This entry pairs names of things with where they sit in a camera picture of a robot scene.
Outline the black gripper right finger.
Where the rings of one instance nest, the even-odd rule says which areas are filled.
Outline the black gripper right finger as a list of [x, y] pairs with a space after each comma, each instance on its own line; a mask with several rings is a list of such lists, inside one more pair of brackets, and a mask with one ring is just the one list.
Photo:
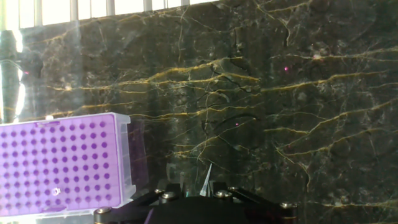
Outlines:
[[297, 224], [297, 203], [271, 202], [241, 187], [226, 182], [210, 182], [205, 196], [237, 205], [249, 223]]

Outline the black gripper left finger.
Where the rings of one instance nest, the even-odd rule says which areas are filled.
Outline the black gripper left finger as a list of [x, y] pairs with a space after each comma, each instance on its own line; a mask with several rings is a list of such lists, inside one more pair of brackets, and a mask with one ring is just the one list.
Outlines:
[[94, 211], [94, 222], [179, 224], [193, 223], [199, 216], [199, 196], [187, 195], [185, 185], [169, 184], [155, 189], [119, 207], [101, 207]]

